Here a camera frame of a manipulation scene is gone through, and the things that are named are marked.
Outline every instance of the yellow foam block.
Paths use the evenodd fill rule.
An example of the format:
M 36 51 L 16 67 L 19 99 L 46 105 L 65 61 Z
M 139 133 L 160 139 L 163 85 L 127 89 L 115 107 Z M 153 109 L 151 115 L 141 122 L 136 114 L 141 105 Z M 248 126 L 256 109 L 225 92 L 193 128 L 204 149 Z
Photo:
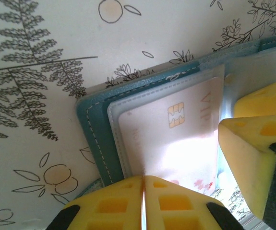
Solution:
M 80 210 L 67 230 L 140 230 L 143 177 L 132 177 L 84 195 L 64 209 Z
M 234 117 L 276 115 L 276 83 L 240 98 Z
M 145 177 L 148 230 L 221 230 L 206 204 L 221 202 L 158 177 Z
M 262 219 L 276 166 L 269 149 L 276 142 L 276 115 L 224 119 L 218 137 L 245 201 Z

